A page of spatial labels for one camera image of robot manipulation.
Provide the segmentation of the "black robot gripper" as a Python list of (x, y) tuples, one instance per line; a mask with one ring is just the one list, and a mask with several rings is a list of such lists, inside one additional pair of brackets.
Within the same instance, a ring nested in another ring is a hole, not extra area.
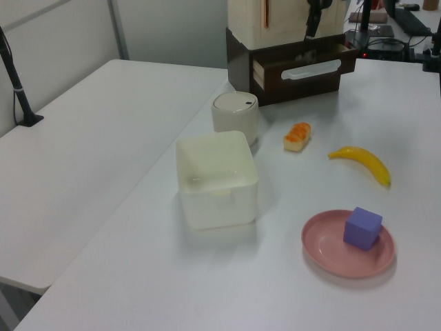
[(306, 23), (305, 39), (312, 39), (316, 36), (320, 24), (321, 12), (329, 8), (332, 0), (307, 0), (309, 4), (309, 16)]

